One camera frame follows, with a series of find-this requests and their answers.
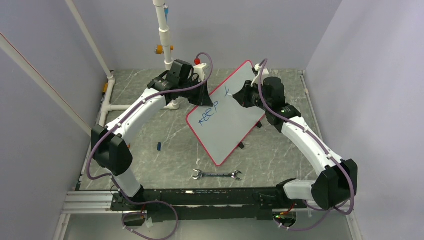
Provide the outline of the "pink framed whiteboard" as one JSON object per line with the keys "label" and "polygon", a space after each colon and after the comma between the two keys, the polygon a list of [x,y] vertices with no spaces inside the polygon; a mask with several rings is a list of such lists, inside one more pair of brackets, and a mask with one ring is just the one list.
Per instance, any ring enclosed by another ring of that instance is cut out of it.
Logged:
{"label": "pink framed whiteboard", "polygon": [[196,106],[186,116],[187,125],[216,166],[226,161],[265,116],[264,110],[244,108],[228,96],[255,77],[252,68],[250,60],[244,61],[210,92],[212,107]]}

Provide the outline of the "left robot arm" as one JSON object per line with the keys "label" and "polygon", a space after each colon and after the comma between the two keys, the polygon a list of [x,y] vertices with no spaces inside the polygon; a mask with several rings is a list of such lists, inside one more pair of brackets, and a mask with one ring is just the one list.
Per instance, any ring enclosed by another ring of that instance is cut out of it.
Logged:
{"label": "left robot arm", "polygon": [[190,104],[211,107],[206,63],[195,60],[195,65],[175,60],[169,70],[153,78],[142,95],[118,118],[106,126],[96,125],[91,130],[90,160],[106,169],[118,189],[125,193],[124,204],[131,210],[144,203],[144,188],[131,170],[133,156],[129,146],[136,134],[157,112],[172,101],[185,98]]}

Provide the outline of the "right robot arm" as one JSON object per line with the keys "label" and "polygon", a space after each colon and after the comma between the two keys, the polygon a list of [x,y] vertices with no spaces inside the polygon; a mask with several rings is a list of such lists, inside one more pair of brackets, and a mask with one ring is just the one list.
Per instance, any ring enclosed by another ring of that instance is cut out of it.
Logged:
{"label": "right robot arm", "polygon": [[357,193],[358,165],[331,150],[309,127],[301,113],[286,101],[285,87],[278,77],[267,77],[261,84],[247,80],[232,97],[244,108],[264,110],[270,125],[291,140],[317,174],[316,180],[289,179],[281,182],[276,203],[289,207],[295,200],[313,201],[322,210],[354,201]]}

